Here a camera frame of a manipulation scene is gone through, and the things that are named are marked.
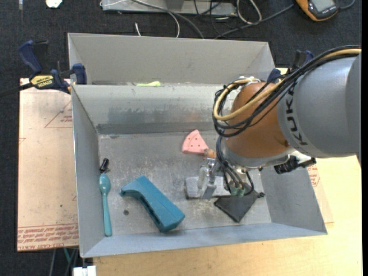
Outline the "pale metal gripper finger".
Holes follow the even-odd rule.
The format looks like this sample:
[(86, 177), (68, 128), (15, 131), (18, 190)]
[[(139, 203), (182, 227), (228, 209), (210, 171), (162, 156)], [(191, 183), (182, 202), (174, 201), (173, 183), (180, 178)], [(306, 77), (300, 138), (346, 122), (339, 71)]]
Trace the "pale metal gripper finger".
[(200, 168), (198, 181), (197, 181), (198, 190), (203, 190), (204, 187), (207, 185), (208, 183), (207, 173), (208, 173), (208, 169), (206, 167)]
[(202, 200), (211, 199), (216, 188), (217, 186), (214, 183), (210, 183), (210, 182), (204, 183), (202, 185), (201, 199)]

